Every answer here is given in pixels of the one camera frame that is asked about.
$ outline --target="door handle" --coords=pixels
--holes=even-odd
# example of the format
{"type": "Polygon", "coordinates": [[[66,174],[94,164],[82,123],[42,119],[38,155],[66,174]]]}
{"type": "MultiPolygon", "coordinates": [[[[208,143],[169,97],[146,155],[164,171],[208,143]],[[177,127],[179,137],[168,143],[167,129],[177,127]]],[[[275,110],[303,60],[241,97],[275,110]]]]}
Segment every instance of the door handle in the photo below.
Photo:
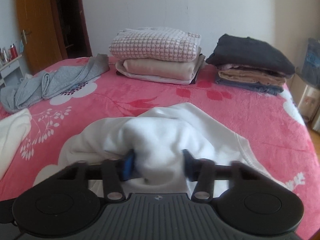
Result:
{"type": "Polygon", "coordinates": [[[25,44],[28,43],[27,35],[30,35],[31,33],[32,33],[31,31],[27,32],[26,30],[22,30],[22,32],[21,32],[21,37],[22,37],[22,39],[24,40],[24,43],[25,43],[25,44]]]}

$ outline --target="door frame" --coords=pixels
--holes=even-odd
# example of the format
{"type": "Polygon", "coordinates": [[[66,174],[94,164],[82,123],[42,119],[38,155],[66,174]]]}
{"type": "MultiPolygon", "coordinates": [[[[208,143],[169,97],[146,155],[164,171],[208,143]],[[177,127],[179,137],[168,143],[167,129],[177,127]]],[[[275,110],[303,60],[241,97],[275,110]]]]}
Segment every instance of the door frame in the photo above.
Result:
{"type": "MultiPolygon", "coordinates": [[[[61,56],[63,59],[67,59],[68,54],[67,54],[67,50],[66,50],[64,40],[63,40],[63,34],[62,34],[62,30],[61,30],[58,7],[57,7],[57,0],[50,0],[50,3],[51,3],[51,11],[52,11],[52,17],[53,17],[53,25],[54,25],[54,28],[56,31],[56,36],[57,36],[61,56]]],[[[84,34],[84,41],[85,41],[85,45],[87,48],[87,56],[92,57],[92,51],[91,51],[91,46],[90,46],[90,42],[89,42],[87,25],[85,23],[82,0],[78,0],[78,3],[79,3],[79,10],[80,10],[82,31],[84,34]]]]}

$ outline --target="crosshair logo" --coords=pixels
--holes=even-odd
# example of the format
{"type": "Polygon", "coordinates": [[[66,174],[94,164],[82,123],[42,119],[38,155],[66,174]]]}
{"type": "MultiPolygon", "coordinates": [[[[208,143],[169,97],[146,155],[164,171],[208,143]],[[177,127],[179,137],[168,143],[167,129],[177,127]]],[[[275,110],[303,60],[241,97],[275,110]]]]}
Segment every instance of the crosshair logo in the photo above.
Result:
{"type": "Polygon", "coordinates": [[[160,196],[160,195],[158,195],[158,196],[155,197],[155,199],[156,199],[157,201],[160,201],[161,199],[163,199],[163,197],[160,196]]]}

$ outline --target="drawer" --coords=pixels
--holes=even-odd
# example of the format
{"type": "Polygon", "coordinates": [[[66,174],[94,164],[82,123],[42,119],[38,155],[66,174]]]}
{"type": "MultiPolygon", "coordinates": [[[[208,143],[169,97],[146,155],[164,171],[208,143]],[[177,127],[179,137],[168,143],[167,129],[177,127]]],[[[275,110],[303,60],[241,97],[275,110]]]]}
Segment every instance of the drawer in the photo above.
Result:
{"type": "Polygon", "coordinates": [[[9,75],[12,71],[19,68],[20,64],[19,61],[16,60],[15,62],[12,62],[9,66],[7,66],[4,70],[0,71],[2,78],[5,78],[7,75],[9,75]]]}

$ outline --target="bed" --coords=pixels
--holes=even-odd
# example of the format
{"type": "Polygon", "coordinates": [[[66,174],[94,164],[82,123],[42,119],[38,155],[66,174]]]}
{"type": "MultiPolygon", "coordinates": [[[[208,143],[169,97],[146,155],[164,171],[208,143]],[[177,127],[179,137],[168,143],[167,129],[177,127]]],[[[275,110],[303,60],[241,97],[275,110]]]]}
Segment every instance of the bed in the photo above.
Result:
{"type": "MultiPolygon", "coordinates": [[[[49,68],[85,65],[88,58],[67,59],[49,68]]],[[[207,65],[196,84],[183,86],[129,79],[110,71],[29,108],[32,127],[0,181],[0,201],[32,187],[39,171],[57,164],[67,139],[105,117],[137,116],[156,106],[190,102],[247,138],[258,161],[297,194],[305,214],[297,230],[308,239],[320,226],[320,168],[307,128],[287,87],[279,96],[213,83],[207,65]]],[[[0,119],[9,114],[0,106],[0,119]]]]}

